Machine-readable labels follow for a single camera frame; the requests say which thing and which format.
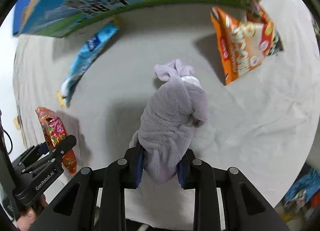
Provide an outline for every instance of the floral pattern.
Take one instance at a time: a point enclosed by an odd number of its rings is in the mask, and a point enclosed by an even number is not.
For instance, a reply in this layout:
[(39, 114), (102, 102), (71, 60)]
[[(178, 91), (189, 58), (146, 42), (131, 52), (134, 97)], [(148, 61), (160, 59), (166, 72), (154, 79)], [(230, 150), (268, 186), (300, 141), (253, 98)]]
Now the floral pattern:
[[(53, 149), (60, 141), (68, 136), (68, 133), (61, 121), (54, 111), (51, 111), (45, 107), (38, 107), (36, 109), (44, 139), (49, 147)], [(77, 170), (77, 159), (75, 153), (71, 149), (62, 157), (62, 164), (66, 167), (69, 173), (73, 176)]]

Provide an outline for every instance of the red snack package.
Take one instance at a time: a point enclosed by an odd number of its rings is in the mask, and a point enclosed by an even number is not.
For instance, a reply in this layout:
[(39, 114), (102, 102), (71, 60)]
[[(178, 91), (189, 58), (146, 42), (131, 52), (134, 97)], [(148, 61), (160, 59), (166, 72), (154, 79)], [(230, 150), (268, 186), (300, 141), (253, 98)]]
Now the red snack package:
[(262, 7), (252, 1), (247, 21), (238, 21), (218, 7), (212, 8), (226, 85), (259, 66), (266, 56), (283, 50), (276, 27)]
[[(36, 113), (42, 127), (44, 139), (49, 149), (52, 150), (60, 141), (68, 136), (68, 133), (61, 119), (55, 112), (45, 107), (38, 107)], [(66, 167), (71, 176), (76, 174), (77, 159), (72, 149), (62, 157), (62, 164)]]

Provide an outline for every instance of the orange snack bag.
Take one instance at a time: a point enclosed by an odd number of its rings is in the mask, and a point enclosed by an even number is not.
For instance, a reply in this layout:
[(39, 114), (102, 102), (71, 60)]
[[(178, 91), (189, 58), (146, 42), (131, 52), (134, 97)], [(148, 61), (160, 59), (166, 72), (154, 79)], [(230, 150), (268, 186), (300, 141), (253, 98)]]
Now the orange snack bag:
[(238, 21), (218, 7), (212, 8), (211, 21), (226, 85), (258, 67), (266, 56), (283, 50), (274, 23), (254, 1), (247, 11), (247, 21)]

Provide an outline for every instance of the white wall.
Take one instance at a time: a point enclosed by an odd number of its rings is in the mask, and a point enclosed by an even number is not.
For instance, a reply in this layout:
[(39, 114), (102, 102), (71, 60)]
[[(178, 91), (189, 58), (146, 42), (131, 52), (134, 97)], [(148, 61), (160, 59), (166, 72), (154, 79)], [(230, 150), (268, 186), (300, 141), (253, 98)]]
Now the white wall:
[[(0, 27), (0, 110), (2, 112), (2, 126), (9, 133), (13, 142), (13, 150), (9, 155), (11, 160), (14, 160), (26, 149), (23, 145), (21, 131), (18, 131), (12, 122), (13, 118), (17, 116), (12, 73), (18, 44), (18, 38), (12, 36), (13, 14), (14, 7)], [(6, 134), (4, 134), (4, 139), (7, 148), (10, 149), (10, 141)]]

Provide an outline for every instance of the triangular cutout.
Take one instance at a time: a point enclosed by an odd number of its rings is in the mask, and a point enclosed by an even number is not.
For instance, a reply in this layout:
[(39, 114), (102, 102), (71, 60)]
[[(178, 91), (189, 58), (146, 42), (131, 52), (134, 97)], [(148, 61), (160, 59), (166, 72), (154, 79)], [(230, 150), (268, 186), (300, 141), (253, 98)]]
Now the triangular cutout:
[(80, 184), (76, 183), (63, 197), (63, 199), (53, 208), (53, 211), (56, 213), (63, 214), (65, 216), (71, 216), (79, 187)]
[(257, 199), (257, 197), (249, 190), (246, 184), (241, 183), (240, 189), (244, 200), (245, 208), (249, 216), (266, 211), (265, 207)]

